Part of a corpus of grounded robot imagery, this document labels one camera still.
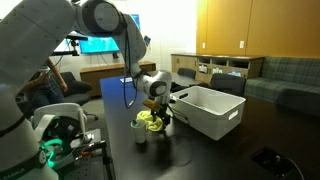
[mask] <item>black tabletop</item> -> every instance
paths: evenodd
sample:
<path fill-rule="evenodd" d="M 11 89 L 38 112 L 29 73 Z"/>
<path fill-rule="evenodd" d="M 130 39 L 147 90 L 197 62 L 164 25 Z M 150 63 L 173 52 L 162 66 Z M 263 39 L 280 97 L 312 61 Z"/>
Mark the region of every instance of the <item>black tabletop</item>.
<path fill-rule="evenodd" d="M 320 122 L 273 104 L 248 98 L 241 124 L 219 141 L 214 141 L 179 120 L 173 120 L 162 133 L 148 132 L 145 144 L 136 144 L 131 120 L 147 98 L 137 93 L 135 104 L 124 104 L 122 77 L 100 81 L 106 113 L 111 156 L 118 180 L 177 179 L 276 179 L 252 160 L 264 147 L 295 160 L 306 179 L 320 175 Z M 173 74 L 180 85 L 194 81 Z M 127 103 L 135 97 L 132 84 L 126 84 Z M 299 179 L 292 170 L 282 179 Z"/>

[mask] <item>white storage bin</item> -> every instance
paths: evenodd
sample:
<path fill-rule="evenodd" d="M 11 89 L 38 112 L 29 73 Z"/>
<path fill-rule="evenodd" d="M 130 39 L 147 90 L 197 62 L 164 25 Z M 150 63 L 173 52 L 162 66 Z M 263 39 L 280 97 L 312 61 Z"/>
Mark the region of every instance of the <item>white storage bin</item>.
<path fill-rule="evenodd" d="M 190 126 L 214 140 L 235 128 L 242 118 L 245 99 L 208 88 L 193 86 L 171 94 L 171 107 L 184 114 Z M 176 113 L 176 117 L 187 122 Z"/>

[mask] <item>orange wall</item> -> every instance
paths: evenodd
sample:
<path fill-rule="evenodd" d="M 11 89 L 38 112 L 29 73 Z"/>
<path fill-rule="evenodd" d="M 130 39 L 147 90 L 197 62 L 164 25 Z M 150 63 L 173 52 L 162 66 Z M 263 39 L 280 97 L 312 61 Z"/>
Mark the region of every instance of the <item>orange wall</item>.
<path fill-rule="evenodd" d="M 206 0 L 198 6 L 207 24 L 198 22 L 197 52 L 320 57 L 319 9 L 319 0 Z"/>

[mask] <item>white cup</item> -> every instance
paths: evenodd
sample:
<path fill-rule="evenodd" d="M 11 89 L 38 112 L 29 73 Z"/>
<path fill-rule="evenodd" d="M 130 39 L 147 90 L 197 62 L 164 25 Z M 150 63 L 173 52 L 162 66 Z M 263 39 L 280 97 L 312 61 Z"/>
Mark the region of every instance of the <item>white cup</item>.
<path fill-rule="evenodd" d="M 132 122 L 130 123 L 134 139 L 136 143 L 144 143 L 146 141 L 148 123 L 142 119 L 137 119 L 136 122 L 136 125 L 134 125 Z"/>

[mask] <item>yellow towel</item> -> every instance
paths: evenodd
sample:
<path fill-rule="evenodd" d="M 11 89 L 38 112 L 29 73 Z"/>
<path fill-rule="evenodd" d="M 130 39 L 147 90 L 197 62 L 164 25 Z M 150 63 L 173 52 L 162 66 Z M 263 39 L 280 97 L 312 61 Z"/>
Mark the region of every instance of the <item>yellow towel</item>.
<path fill-rule="evenodd" d="M 151 110 L 140 111 L 137 114 L 137 119 L 143 119 L 148 122 L 148 129 L 150 131 L 161 131 L 163 127 L 162 120 L 156 116 L 156 121 L 153 122 L 153 116 L 151 115 Z"/>

